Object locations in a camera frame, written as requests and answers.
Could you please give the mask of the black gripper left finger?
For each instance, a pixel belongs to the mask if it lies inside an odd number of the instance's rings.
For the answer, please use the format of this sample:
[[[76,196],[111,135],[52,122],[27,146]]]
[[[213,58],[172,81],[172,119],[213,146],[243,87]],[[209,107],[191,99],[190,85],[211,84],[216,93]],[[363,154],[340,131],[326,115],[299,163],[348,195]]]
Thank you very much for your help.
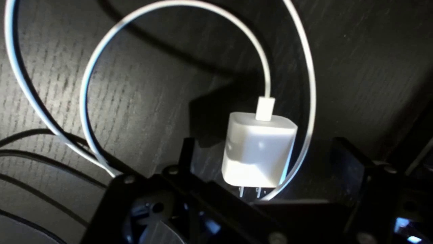
[[[268,244],[271,222],[256,207],[191,172],[195,141],[183,142],[179,163],[145,178],[130,172],[106,191],[83,244],[144,244],[165,224],[187,244]]]

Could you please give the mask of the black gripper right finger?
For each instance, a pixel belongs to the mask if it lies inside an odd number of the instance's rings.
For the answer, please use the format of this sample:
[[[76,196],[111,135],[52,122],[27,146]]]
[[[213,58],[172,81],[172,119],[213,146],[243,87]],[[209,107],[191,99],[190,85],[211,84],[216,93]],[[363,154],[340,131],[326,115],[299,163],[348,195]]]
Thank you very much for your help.
[[[343,137],[331,163],[349,209],[347,244],[433,244],[433,191],[424,182],[374,163]]]

